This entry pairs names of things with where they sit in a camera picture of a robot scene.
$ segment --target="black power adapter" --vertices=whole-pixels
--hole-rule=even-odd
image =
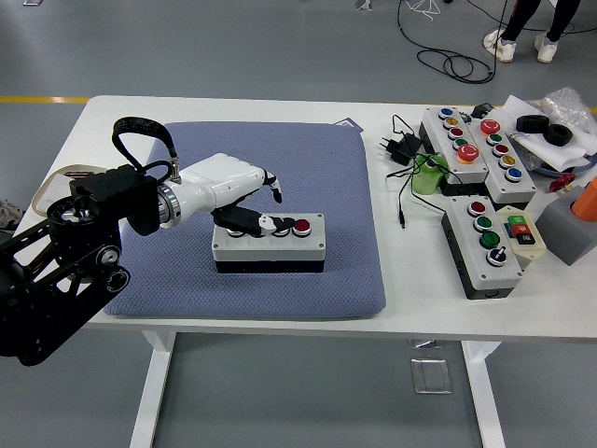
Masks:
[[[387,142],[387,145],[383,143],[381,145],[390,153],[390,159],[401,165],[408,166],[417,154],[417,151],[419,151],[423,141],[416,137],[414,133],[402,133],[402,135],[404,135],[404,138],[399,142],[383,138]]]

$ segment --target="blue cushion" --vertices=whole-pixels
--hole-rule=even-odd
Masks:
[[[262,188],[243,206],[261,213],[323,213],[323,273],[218,273],[209,214],[147,237],[122,234],[121,264],[132,275],[109,315],[350,318],[385,306],[365,148],[357,129],[327,124],[169,124],[181,167],[224,152],[278,176],[284,202]],[[156,142],[150,160],[167,159]]]

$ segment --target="silver joint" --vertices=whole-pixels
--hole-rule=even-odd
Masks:
[[[108,245],[97,254],[95,262],[104,266],[112,266],[118,263],[119,258],[120,250],[115,245]]]
[[[160,210],[160,224],[165,227],[177,225],[181,218],[180,203],[176,195],[167,185],[158,185],[158,208]]]
[[[182,184],[183,181],[180,178],[180,168],[178,166],[178,158],[171,157],[170,164],[172,165],[172,174],[170,175],[168,180],[170,180],[171,182],[174,182],[175,184]]]

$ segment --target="white robotic hand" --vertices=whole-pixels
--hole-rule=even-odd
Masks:
[[[211,213],[217,225],[233,231],[269,234],[290,229],[294,219],[266,217],[237,206],[264,185],[281,203],[275,175],[227,154],[215,154],[182,170],[180,183],[166,180],[159,186],[161,226],[175,226],[203,211]]]

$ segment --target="table leg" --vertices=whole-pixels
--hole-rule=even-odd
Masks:
[[[475,402],[483,448],[506,448],[493,398],[492,384],[485,365],[485,358],[493,353],[499,344],[462,341],[468,382]]]
[[[131,448],[151,448],[176,338],[175,331],[144,331],[143,334],[153,346],[153,354],[132,431]]]

